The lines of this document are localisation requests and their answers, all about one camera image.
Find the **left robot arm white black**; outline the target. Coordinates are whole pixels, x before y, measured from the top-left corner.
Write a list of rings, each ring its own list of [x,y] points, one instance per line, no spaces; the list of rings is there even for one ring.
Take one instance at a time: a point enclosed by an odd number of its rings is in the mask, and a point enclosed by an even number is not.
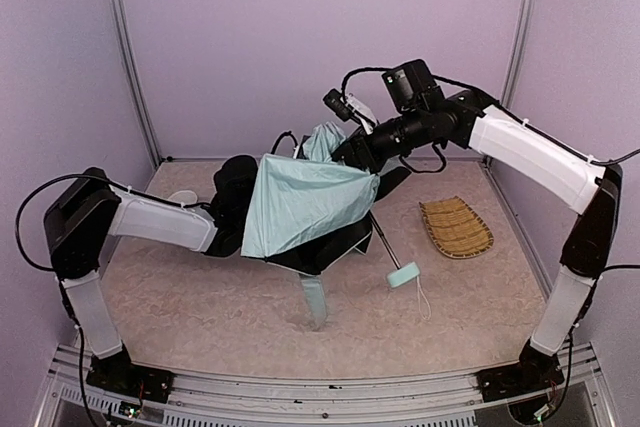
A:
[[[185,203],[139,193],[91,167],[47,209],[43,224],[51,267],[95,362],[130,361],[100,285],[107,238],[140,238],[229,257],[240,249],[257,173],[255,158],[232,157],[214,174],[210,201]]]

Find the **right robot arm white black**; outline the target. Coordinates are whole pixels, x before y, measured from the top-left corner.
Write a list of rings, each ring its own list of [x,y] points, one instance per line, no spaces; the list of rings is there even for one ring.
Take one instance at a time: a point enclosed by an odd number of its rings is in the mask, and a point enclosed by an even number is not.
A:
[[[575,151],[477,87],[463,85],[458,94],[445,96],[443,78],[433,75],[422,59],[377,71],[398,115],[377,124],[360,112],[344,87],[330,90],[324,104],[341,120],[364,124],[337,148],[333,159],[378,173],[392,157],[402,158],[424,145],[440,151],[452,142],[515,169],[576,213],[546,310],[517,363],[530,374],[552,369],[607,267],[618,224],[619,162],[601,162]]]

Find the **mint green black umbrella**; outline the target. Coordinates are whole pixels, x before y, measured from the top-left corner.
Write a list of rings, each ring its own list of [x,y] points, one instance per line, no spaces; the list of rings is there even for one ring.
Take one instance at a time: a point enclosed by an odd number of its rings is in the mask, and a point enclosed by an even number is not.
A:
[[[352,250],[365,252],[382,232],[371,214],[410,174],[384,175],[332,160],[347,138],[333,122],[317,125],[295,157],[262,157],[241,244],[246,258],[298,273],[315,328],[327,320],[321,273]]]

